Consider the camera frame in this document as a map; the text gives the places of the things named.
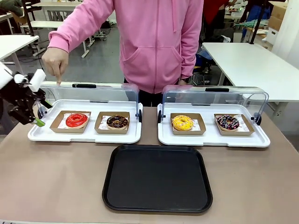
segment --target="gray floor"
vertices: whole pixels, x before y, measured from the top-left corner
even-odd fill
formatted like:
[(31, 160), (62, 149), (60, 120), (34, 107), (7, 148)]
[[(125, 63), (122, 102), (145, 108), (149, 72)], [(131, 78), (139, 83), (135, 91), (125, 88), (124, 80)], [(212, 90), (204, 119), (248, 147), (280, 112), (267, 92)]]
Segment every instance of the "gray floor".
[[(40, 41), (45, 41), (42, 45), (47, 46), (49, 43), (48, 30), (41, 29), (36, 31), (40, 36)], [(239, 40), (240, 35), (235, 34), (234, 40)], [(90, 48), (89, 54), (82, 59), (83, 45), (80, 44), (76, 49), (70, 53), (69, 66), (63, 75), (63, 81), (72, 82), (103, 82), (103, 83), (122, 83), (123, 74), (119, 67), (119, 31), (116, 28), (111, 29), (107, 36), (107, 41), (96, 41)], [(24, 48), (17, 52), (19, 60), (21, 61), (24, 72), (35, 72), (40, 68), (40, 60), (30, 61), (28, 58), (32, 57), (32, 50)], [(220, 78), (221, 70), (217, 66), (212, 67), (209, 76), (210, 84), (217, 85)], [(47, 75), (47, 80), (55, 81), (55, 77)], [(286, 136), (288, 140), (299, 149), (298, 136)]]

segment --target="hoodie pocket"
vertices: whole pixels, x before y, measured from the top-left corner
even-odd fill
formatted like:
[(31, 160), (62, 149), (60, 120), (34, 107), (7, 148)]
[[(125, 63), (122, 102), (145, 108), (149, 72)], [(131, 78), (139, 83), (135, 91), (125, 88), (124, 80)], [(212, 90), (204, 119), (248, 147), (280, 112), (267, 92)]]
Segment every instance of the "hoodie pocket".
[(174, 47), (160, 47), (157, 53), (157, 91), (175, 84), (181, 76), (183, 58)]
[(123, 60), (124, 75), (141, 90), (150, 91), (155, 81), (155, 48), (138, 48)]

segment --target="donut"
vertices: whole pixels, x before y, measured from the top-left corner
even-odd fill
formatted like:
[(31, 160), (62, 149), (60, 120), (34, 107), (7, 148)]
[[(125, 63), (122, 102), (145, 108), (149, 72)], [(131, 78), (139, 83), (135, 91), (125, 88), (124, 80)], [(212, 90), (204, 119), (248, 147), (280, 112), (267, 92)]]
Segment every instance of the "donut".
[(112, 130), (124, 130), (128, 126), (128, 119), (115, 115), (107, 119), (107, 125)]
[(172, 119), (173, 127), (178, 131), (190, 131), (193, 127), (193, 120), (184, 115), (178, 115)]
[(234, 132), (240, 125), (238, 119), (230, 115), (219, 116), (216, 120), (223, 131)]
[(86, 125), (88, 117), (82, 113), (74, 113), (67, 117), (65, 124), (69, 128), (79, 129)]

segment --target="person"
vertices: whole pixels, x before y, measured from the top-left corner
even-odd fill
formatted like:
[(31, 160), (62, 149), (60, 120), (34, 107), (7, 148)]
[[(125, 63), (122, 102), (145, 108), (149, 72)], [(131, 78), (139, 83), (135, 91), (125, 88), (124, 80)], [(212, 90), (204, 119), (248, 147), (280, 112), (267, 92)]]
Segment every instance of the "person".
[(0, 0), (0, 10), (6, 13), (11, 12), (19, 17), (24, 17), (21, 0)]
[[(273, 0), (273, 1), (285, 2), (285, 0)], [(247, 6), (245, 7), (240, 22), (257, 20), (260, 16), (260, 13), (262, 12), (262, 5), (264, 3), (265, 3), (264, 0), (248, 0)], [(273, 5), (267, 1), (264, 13), (262, 15), (262, 20), (268, 20), (271, 16), (272, 10), (273, 10)], [(247, 29), (243, 29), (241, 42), (243, 42), (246, 33), (247, 33)]]
[(42, 56), (60, 84), (69, 52), (115, 10), (124, 82), (139, 87), (144, 106), (157, 106), (166, 85), (187, 84), (195, 65), (203, 0), (84, 0), (49, 33)]
[(204, 27), (205, 38), (209, 39), (214, 35), (215, 29), (224, 28), (225, 6), (233, 6), (237, 0), (205, 0), (204, 3)]

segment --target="hoodie drawstring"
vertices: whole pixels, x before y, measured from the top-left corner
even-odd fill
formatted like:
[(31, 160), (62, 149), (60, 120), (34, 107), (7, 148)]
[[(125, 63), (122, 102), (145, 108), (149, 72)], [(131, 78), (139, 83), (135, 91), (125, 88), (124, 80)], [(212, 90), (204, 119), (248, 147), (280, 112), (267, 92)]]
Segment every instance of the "hoodie drawstring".
[(172, 0), (173, 32), (177, 31), (177, 0)]

